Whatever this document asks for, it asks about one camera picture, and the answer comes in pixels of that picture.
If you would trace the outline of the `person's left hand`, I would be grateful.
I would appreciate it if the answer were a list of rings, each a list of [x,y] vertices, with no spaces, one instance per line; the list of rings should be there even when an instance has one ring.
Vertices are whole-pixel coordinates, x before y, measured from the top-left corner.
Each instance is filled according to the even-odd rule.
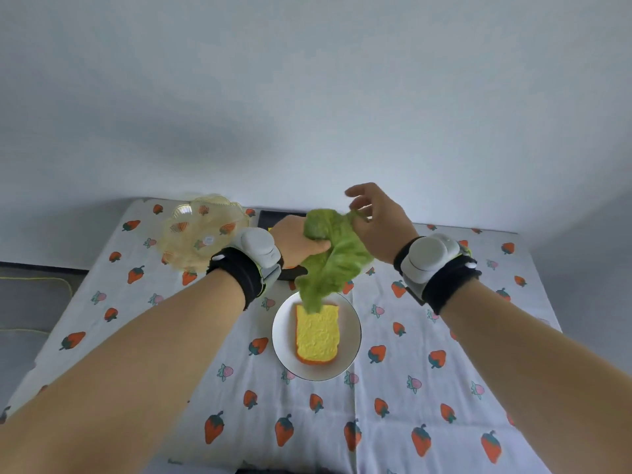
[[[275,246],[280,252],[283,264],[301,265],[307,258],[298,258],[300,239],[310,239],[304,235],[306,217],[289,215],[270,230]]]

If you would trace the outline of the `person's right hand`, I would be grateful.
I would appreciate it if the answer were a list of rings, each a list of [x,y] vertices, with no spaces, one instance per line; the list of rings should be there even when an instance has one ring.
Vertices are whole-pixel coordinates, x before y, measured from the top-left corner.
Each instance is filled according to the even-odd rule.
[[[353,229],[374,258],[393,264],[399,252],[418,234],[404,209],[377,184],[371,183],[377,204],[375,222],[353,223]]]

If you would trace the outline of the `white round plate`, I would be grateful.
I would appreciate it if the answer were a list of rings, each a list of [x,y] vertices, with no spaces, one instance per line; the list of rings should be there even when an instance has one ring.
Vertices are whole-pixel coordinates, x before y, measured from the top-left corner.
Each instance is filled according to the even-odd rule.
[[[295,354],[296,306],[302,303],[299,292],[295,292],[284,301],[275,317],[271,341],[279,362],[296,377],[310,382],[324,382],[335,379],[352,366],[356,359],[362,339],[361,322],[358,313],[342,294],[326,296],[325,304],[334,304],[339,308],[338,326],[340,342],[336,358],[326,365],[305,365]]]

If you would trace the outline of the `yellow toast slice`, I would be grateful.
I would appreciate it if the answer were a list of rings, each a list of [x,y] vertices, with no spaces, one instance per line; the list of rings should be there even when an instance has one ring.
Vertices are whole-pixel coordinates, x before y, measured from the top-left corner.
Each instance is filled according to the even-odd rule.
[[[304,305],[295,306],[295,356],[304,365],[328,365],[338,354],[339,307],[323,304],[317,313],[308,313]]]

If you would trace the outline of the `strawberry print tablecloth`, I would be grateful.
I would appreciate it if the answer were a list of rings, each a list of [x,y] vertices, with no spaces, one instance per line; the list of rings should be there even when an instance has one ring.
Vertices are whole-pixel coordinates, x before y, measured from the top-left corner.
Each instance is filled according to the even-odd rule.
[[[28,401],[139,314],[200,281],[162,262],[162,223],[185,201],[134,201],[0,413]],[[344,374],[296,377],[271,341],[277,281],[236,322],[149,466],[192,474],[549,474],[472,366],[455,335],[373,262],[342,294],[362,339]]]

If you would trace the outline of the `grey cushion with yellow piping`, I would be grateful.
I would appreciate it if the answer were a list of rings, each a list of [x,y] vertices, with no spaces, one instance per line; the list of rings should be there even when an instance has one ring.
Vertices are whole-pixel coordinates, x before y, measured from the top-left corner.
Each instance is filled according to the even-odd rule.
[[[0,262],[0,411],[77,292],[86,270]]]

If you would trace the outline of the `person's right forearm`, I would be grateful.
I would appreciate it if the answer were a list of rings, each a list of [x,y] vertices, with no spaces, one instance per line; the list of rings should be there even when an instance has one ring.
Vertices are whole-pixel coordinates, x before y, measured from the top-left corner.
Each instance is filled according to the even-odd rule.
[[[632,474],[632,376],[478,280],[440,316],[552,474]]]

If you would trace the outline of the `black tray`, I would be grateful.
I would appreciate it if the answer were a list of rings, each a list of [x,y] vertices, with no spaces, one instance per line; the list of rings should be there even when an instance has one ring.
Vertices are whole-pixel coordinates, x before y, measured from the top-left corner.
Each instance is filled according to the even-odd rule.
[[[289,215],[306,217],[306,212],[283,212],[283,211],[261,209],[257,216],[256,226],[264,230],[270,231],[273,228],[273,226],[275,226],[278,222],[280,222],[281,220],[283,220],[285,217]],[[288,263],[285,263],[281,270],[279,280],[286,281],[289,284],[294,285],[296,278],[303,276],[305,274],[307,274],[307,270],[303,266],[301,265],[292,266]]]

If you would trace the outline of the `green lettuce leaf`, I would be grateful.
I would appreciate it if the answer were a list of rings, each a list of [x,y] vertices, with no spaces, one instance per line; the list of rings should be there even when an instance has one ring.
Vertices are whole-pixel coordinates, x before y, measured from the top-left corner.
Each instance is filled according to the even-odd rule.
[[[306,215],[303,234],[312,240],[327,240],[330,248],[304,260],[305,275],[295,279],[308,314],[321,310],[323,299],[343,290],[374,259],[353,229],[353,221],[367,218],[353,210],[341,214],[333,209],[313,209]]]

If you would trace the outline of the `person's left forearm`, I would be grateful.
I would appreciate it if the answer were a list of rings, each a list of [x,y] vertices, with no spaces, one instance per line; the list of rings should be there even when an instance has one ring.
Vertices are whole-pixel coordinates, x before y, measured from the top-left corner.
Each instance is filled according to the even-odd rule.
[[[222,270],[128,322],[0,429],[0,474],[135,474],[245,307]]]

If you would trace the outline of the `clear yellow glass dish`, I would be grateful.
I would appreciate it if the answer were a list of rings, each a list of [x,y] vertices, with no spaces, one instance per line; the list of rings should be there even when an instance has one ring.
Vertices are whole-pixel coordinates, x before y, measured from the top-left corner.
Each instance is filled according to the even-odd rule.
[[[215,193],[181,204],[162,223],[156,245],[162,262],[177,271],[205,272],[250,219],[246,208]]]

